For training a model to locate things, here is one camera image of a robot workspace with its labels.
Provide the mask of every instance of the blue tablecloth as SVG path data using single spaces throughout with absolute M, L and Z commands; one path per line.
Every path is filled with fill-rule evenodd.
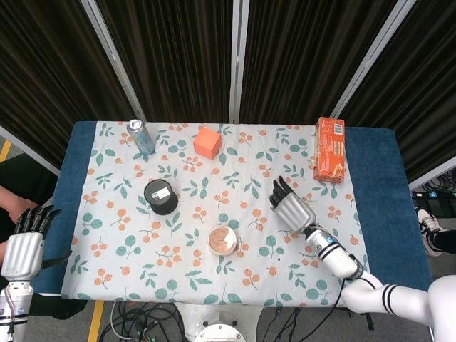
M 95 122 L 73 128 L 53 197 L 62 213 L 48 233 L 44 259 L 70 248 L 94 135 Z M 348 127 L 346 154 L 371 273 L 384 284 L 426 291 L 432 277 L 394 132 Z M 43 270 L 32 286 L 40 293 L 60 293 L 65 270 L 65 264 Z

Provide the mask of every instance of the yellow floor tape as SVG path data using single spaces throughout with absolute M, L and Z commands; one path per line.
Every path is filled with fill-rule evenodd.
M 6 160 L 6 157 L 8 157 L 10 147 L 11 143 L 8 140 L 5 140 L 5 143 L 3 144 L 3 147 L 0 152 L 0 162 L 4 162 Z
M 92 323 L 90 324 L 90 332 L 88 333 L 87 342 L 96 342 L 98 332 L 100 331 L 101 316 L 103 315 L 104 301 L 96 301 L 93 309 Z

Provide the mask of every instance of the orange berry pattern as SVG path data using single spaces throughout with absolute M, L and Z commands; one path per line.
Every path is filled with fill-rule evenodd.
M 150 125 L 156 153 L 141 155 L 125 123 L 97 123 L 62 289 L 66 296 L 330 306 L 340 284 L 303 235 L 271 210 L 272 180 L 279 175 L 368 268 L 349 169 L 341 184 L 312 178 L 314 127 L 204 124 L 222 136 L 210 160 L 193 150 L 199 124 Z M 169 215 L 155 214 L 146 200 L 152 194 L 144 193 L 159 178 L 178 196 Z M 236 233 L 229 256 L 207 248 L 207 235 L 217 225 Z

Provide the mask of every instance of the beverage can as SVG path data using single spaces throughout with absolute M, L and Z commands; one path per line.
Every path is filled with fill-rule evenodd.
M 155 141 L 150 138 L 149 132 L 142 120 L 134 119 L 128 123 L 127 132 L 143 155 L 155 152 Z

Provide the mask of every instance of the person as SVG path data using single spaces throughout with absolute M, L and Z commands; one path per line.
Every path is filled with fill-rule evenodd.
M 438 257 L 443 252 L 456 254 L 456 230 L 440 226 L 437 218 L 422 207 L 416 207 L 415 212 L 427 255 Z
M 19 216 L 28 208 L 46 203 L 52 197 L 56 183 L 57 176 L 24 153 L 0 162 L 0 265 Z M 0 276 L 0 290 L 7 284 L 8 281 Z M 86 303 L 35 293 L 29 313 L 67 319 L 82 311 Z

